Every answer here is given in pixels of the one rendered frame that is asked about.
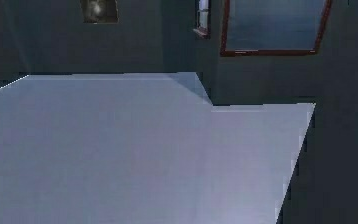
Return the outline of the brown framed wall picture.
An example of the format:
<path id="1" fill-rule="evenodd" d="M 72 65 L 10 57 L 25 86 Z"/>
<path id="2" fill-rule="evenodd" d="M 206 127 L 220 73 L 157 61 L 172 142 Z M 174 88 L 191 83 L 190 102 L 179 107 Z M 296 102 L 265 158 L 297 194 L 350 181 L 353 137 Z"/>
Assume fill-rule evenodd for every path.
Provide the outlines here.
<path id="1" fill-rule="evenodd" d="M 119 21 L 117 0 L 80 0 L 83 21 L 91 24 L 116 24 Z"/>

